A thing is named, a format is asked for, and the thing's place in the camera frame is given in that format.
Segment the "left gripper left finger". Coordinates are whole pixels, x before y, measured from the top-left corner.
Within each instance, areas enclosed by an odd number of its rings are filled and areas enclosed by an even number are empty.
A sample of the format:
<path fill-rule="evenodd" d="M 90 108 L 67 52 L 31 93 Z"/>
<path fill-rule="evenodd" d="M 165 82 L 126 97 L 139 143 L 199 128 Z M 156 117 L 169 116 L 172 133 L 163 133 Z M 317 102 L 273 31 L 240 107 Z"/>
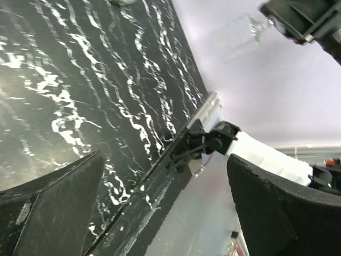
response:
<path fill-rule="evenodd" d="M 1 255 L 81 255 L 103 169 L 98 150 L 1 191 Z"/>

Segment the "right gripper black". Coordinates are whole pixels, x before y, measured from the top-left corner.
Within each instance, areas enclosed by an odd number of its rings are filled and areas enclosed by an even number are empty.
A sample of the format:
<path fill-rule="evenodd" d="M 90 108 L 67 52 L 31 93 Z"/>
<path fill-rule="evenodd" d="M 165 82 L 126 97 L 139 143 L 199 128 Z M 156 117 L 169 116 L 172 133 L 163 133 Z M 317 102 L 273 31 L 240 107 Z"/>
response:
<path fill-rule="evenodd" d="M 259 11 L 296 44 L 317 42 L 340 63 L 340 1 L 272 0 Z"/>

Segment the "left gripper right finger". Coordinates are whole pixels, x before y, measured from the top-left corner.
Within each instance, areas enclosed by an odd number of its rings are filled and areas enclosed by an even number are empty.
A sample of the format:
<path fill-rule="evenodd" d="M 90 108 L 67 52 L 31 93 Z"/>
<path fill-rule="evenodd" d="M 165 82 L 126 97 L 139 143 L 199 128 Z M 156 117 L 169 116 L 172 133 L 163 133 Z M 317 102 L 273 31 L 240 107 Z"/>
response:
<path fill-rule="evenodd" d="M 232 154 L 227 175 L 250 255 L 340 255 L 340 196 Z"/>

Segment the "clear glass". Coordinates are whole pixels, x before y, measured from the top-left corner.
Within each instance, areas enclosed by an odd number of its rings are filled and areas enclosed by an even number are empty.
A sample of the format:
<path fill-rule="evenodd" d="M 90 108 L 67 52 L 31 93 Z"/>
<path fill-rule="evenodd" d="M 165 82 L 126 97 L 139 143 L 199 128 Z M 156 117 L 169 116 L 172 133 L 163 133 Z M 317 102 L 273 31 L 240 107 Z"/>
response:
<path fill-rule="evenodd" d="M 248 13 L 235 18 L 228 24 L 224 34 L 224 61 L 232 62 L 257 48 L 261 43 L 261 35 L 273 26 L 271 18 L 258 21 Z"/>

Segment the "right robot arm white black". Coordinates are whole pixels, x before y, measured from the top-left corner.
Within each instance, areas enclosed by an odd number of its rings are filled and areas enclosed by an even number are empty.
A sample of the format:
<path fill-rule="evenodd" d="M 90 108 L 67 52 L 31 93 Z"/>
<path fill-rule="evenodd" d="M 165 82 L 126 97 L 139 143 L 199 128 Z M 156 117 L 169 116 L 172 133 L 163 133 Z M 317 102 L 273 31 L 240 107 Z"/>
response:
<path fill-rule="evenodd" d="M 286 71 L 281 79 L 275 78 L 274 74 L 293 66 L 301 58 L 297 53 L 267 45 L 263 32 L 274 27 L 297 46 L 315 42 L 335 61 L 340 61 L 340 44 L 334 37 L 340 29 L 340 1 L 268 1 L 259 10 L 265 17 L 262 23 L 244 14 L 214 28 L 203 19 L 196 24 L 200 35 L 193 50 L 203 77 L 214 76 L 226 86 L 232 85 L 231 76 L 226 74 L 226 64 L 236 64 L 238 58 L 246 58 L 247 62 L 240 66 L 237 75 L 248 78 L 259 73 L 264 79 L 269 79 L 270 84 L 263 92 L 256 91 L 255 82 L 247 91 L 254 98 L 267 100 L 268 109 L 275 117 L 280 117 L 276 106 L 281 102 L 280 91 L 290 72 Z M 237 131 L 227 154 L 237 155 L 300 185 L 340 195 L 340 173 L 337 169 L 309 165 L 257 141 L 244 131 Z"/>

